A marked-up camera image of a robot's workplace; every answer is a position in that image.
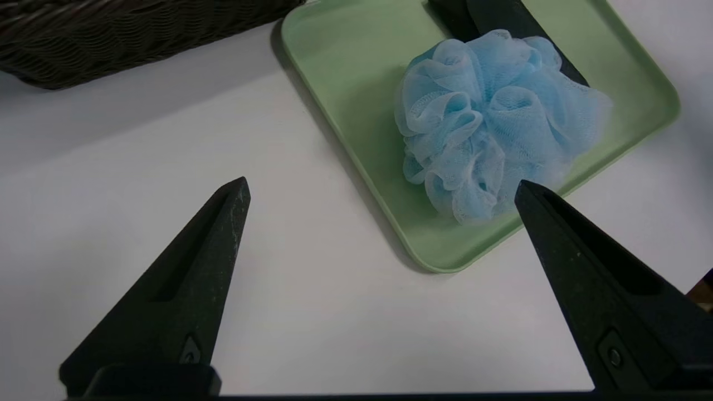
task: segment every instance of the green tray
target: green tray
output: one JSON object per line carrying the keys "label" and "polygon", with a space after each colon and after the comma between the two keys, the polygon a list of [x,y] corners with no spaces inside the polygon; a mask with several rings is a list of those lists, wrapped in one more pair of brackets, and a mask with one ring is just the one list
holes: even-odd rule
{"label": "green tray", "polygon": [[[603,0],[530,0],[532,15],[615,110],[602,141],[575,163],[560,194],[594,176],[676,119],[673,85]],[[318,0],[293,10],[284,46],[411,257],[454,273],[515,233],[512,213],[462,226],[439,216],[404,179],[394,94],[406,65],[446,38],[424,0]]]}

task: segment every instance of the white surface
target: white surface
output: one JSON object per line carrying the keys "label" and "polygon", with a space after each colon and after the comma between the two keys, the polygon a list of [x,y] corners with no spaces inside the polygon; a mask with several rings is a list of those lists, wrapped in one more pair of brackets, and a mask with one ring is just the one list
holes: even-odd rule
{"label": "white surface", "polygon": [[[568,200],[688,290],[713,260],[713,2],[612,2],[683,113]],[[0,76],[4,397],[62,397],[59,363],[238,176],[224,394],[590,389],[526,234],[414,271],[278,43],[263,26],[58,93]]]}

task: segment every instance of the woven basket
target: woven basket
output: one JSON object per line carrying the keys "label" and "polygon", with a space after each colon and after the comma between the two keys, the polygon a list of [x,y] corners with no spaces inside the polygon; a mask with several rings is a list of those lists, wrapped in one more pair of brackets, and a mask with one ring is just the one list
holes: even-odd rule
{"label": "woven basket", "polygon": [[0,0],[0,70],[75,86],[283,17],[304,0]]}

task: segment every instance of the black object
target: black object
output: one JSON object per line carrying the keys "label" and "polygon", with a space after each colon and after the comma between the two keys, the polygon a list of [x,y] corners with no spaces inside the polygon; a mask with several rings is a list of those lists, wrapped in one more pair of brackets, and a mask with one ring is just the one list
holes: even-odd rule
{"label": "black object", "polygon": [[304,0],[0,0],[0,71],[79,85],[282,18]]}
{"label": "black object", "polygon": [[598,390],[713,389],[712,316],[547,188],[515,205]]}
{"label": "black object", "polygon": [[[70,397],[198,400],[217,395],[220,379],[208,365],[249,202],[241,178],[203,206],[62,364]],[[594,392],[220,399],[713,400],[713,317],[547,188],[522,181],[515,204]],[[159,310],[156,302],[168,304]],[[130,323],[147,318],[158,323],[147,330]],[[199,330],[198,321],[208,329]]]}
{"label": "black object", "polygon": [[[92,379],[120,380],[118,385],[95,383],[96,389],[143,388],[141,383],[150,378],[166,379],[168,364],[184,364],[174,368],[177,374],[172,379],[166,379],[175,381],[175,386],[187,382],[185,376],[191,376],[187,370],[210,376],[188,365],[212,369],[210,360],[249,205],[245,178],[225,184],[208,199],[60,366],[59,377],[69,397],[86,394]],[[133,378],[121,365],[130,367]],[[109,371],[96,375],[102,368]],[[212,389],[215,386],[205,382],[215,379],[195,383]]]}
{"label": "black object", "polygon": [[429,3],[453,37],[463,42],[472,41],[494,29],[507,29],[513,38],[546,38],[562,57],[562,73],[574,82],[589,86],[522,0],[429,0]]}

